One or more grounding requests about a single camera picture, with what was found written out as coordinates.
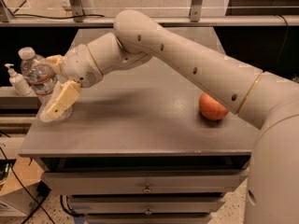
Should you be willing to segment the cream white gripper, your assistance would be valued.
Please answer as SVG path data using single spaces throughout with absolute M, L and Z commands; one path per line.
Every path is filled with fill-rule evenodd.
M 65 56 L 52 55 L 46 58 L 54 72 L 68 79 L 57 82 L 50 100 L 42 108 L 39 118 L 43 122 L 61 119 L 80 96 L 81 87 L 90 88 L 103 79 L 93 56 L 86 45 L 70 49 Z

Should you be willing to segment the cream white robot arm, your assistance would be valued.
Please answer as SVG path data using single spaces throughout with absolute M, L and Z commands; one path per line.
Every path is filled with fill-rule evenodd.
M 156 57 L 259 129 L 249 165 L 244 224 L 299 224 L 299 87 L 164 29 L 136 10 L 120 12 L 113 33 L 48 58 L 65 77 L 40 113 L 59 118 L 83 88 Z

